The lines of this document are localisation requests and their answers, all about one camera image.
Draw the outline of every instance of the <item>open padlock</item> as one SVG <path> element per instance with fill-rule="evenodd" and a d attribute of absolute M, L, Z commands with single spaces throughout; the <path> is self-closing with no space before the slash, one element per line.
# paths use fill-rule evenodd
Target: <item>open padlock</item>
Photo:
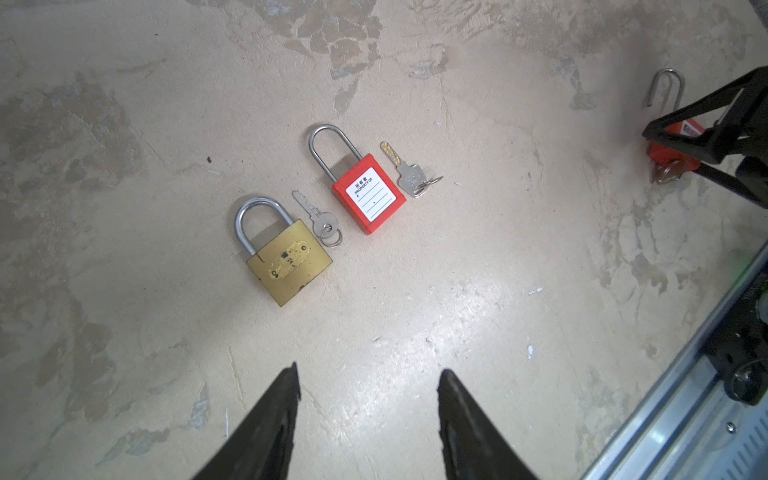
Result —
<path fill-rule="evenodd" d="M 243 216 L 256 205 L 272 207 L 288 225 L 258 252 L 243 231 Z M 333 262 L 304 222 L 294 222 L 282 205 L 268 197 L 252 198 L 240 207 L 235 217 L 235 234 L 251 254 L 247 265 L 280 306 Z"/>
<path fill-rule="evenodd" d="M 336 179 L 315 151 L 315 136 L 326 129 L 336 132 L 357 157 L 357 164 L 340 179 Z M 406 202 L 406 196 L 400 193 L 373 155 L 362 156 L 337 126 L 325 124 L 315 128 L 309 143 L 312 156 L 333 180 L 333 193 L 368 235 L 381 227 Z"/>

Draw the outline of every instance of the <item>label sticker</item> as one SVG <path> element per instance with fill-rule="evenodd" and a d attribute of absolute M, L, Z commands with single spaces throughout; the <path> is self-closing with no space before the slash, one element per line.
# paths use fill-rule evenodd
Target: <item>label sticker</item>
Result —
<path fill-rule="evenodd" d="M 395 194 L 386 186 L 373 167 L 349 185 L 346 188 L 346 194 L 362 210 L 369 222 L 373 222 L 395 201 Z"/>

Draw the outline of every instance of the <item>brass padlock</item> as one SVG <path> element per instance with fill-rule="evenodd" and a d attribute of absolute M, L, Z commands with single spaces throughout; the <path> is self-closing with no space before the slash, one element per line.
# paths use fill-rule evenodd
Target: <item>brass padlock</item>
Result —
<path fill-rule="evenodd" d="M 288 224 L 258 252 L 243 232 L 243 216 L 256 205 L 272 207 Z M 268 197 L 252 198 L 240 207 L 235 217 L 235 234 L 252 255 L 246 263 L 280 306 L 333 262 L 304 222 L 294 222 L 282 205 Z"/>

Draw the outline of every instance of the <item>key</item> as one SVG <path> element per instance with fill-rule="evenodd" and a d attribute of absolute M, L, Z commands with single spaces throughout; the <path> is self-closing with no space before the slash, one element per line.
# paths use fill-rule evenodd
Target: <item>key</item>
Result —
<path fill-rule="evenodd" d="M 293 198 L 299 202 L 299 205 L 306 210 L 310 215 L 312 221 L 312 231 L 320 238 L 323 245 L 326 247 L 337 247 L 341 244 L 341 230 L 339 230 L 339 220 L 336 219 L 336 215 L 330 212 L 321 212 L 319 208 L 314 207 L 309 200 L 306 199 L 304 194 L 298 190 L 293 191 Z M 329 239 L 336 232 L 339 233 L 339 239 L 331 244 L 326 243 L 326 239 Z"/>
<path fill-rule="evenodd" d="M 411 197 L 421 197 L 427 187 L 436 184 L 442 178 L 438 177 L 427 180 L 427 176 L 424 175 L 424 171 L 419 165 L 408 165 L 406 162 L 402 161 L 392 147 L 389 146 L 389 143 L 383 141 L 381 143 L 381 148 L 384 150 L 384 153 L 392 159 L 397 171 L 400 173 L 400 178 L 397 180 L 397 184 Z"/>

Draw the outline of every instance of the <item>concrete floor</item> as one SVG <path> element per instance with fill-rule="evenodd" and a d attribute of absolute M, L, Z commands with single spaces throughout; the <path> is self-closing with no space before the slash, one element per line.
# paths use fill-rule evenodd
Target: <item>concrete floor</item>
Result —
<path fill-rule="evenodd" d="M 294 360 L 291 478 L 444 478 L 444 368 L 577 478 L 768 237 L 640 136 L 658 68 L 685 104 L 768 64 L 746 0 L 0 5 L 3 478 L 189 478 Z M 323 122 L 445 179 L 368 237 Z M 280 309 L 232 223 L 294 189 L 344 243 Z"/>

